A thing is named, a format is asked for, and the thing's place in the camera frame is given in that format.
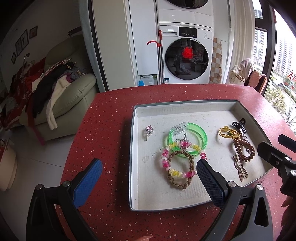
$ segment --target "speckled red tabletop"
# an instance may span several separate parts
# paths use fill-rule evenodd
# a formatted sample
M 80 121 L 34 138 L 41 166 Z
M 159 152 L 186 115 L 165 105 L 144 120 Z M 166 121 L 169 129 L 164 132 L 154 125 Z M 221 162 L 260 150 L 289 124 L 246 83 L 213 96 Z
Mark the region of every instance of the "speckled red tabletop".
M 293 132 L 275 109 L 253 88 L 238 85 L 155 85 L 120 89 L 97 94 L 88 109 L 71 146 L 62 182 L 72 180 L 93 158 L 103 163 L 102 175 L 86 204 L 79 208 L 99 240 L 132 241 L 154 235 L 150 240 L 200 240 L 219 213 L 207 203 L 196 207 L 165 212 L 130 211 L 128 169 L 131 121 L 137 104 L 230 99 L 240 100 L 259 123 L 271 143 L 296 159 L 296 155 L 279 145 L 277 138 Z M 286 196 L 280 193 L 281 179 L 272 169 L 256 183 L 261 183 L 269 201 L 274 237 L 281 231 Z M 239 208 L 225 237 L 229 240 L 239 222 Z M 73 238 L 61 215 L 66 234 Z

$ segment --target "red paper decoration on washing machine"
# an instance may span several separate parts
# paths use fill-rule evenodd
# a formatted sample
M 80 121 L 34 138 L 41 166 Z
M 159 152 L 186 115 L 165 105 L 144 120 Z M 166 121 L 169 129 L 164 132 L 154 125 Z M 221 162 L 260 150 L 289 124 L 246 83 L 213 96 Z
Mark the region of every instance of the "red paper decoration on washing machine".
M 182 56 L 183 58 L 189 58 L 189 59 L 193 58 L 194 53 L 193 53 L 192 47 L 186 47 L 182 52 Z

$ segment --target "white curtain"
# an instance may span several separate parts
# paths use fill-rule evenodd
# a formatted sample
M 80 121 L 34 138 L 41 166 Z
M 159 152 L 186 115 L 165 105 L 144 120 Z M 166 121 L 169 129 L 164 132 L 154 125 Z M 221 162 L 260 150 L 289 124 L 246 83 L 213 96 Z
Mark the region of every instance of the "white curtain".
M 234 39 L 229 70 L 244 59 L 252 58 L 255 39 L 255 15 L 252 0 L 234 0 Z

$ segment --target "dryer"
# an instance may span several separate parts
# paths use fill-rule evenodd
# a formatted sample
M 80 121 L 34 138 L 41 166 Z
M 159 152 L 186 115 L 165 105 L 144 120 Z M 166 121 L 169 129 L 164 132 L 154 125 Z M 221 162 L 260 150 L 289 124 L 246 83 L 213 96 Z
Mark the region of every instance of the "dryer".
M 158 22 L 190 23 L 213 28 L 212 0 L 156 0 Z
M 159 23 L 163 36 L 166 84 L 208 84 L 213 29 L 193 24 Z

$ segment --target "checkered cloth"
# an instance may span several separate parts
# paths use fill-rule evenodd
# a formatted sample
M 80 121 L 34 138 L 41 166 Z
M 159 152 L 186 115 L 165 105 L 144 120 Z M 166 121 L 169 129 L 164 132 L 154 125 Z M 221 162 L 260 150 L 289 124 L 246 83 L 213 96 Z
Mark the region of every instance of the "checkered cloth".
M 221 84 L 222 80 L 222 42 L 214 38 L 210 84 Z

